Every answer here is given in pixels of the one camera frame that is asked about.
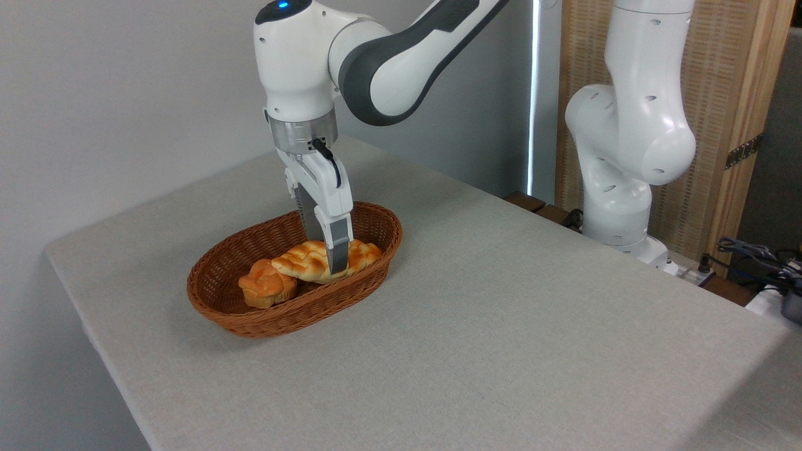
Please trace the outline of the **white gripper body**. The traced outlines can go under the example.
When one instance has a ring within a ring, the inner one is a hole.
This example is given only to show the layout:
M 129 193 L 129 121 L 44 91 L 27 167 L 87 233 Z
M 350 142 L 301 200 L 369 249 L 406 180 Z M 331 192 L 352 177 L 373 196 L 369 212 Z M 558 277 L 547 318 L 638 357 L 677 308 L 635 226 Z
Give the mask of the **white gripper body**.
M 277 148 L 286 168 L 330 216 L 351 213 L 352 189 L 341 160 L 327 147 L 313 147 L 311 152 L 285 152 Z

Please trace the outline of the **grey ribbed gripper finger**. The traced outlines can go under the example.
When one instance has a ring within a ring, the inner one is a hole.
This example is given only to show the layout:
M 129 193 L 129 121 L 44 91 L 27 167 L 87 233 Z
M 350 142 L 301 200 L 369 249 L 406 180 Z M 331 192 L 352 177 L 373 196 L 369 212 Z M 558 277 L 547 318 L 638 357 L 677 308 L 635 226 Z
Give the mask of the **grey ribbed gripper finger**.
M 353 240 L 352 215 L 330 216 L 321 206 L 315 206 L 313 214 L 313 240 L 325 243 L 330 274 L 346 271 L 349 245 Z
M 309 241 L 323 242 L 323 228 L 321 228 L 318 218 L 315 216 L 315 206 L 317 203 L 307 192 L 304 186 L 298 182 L 289 168 L 284 170 L 290 197 L 295 200 L 299 217 L 303 221 L 305 234 Z

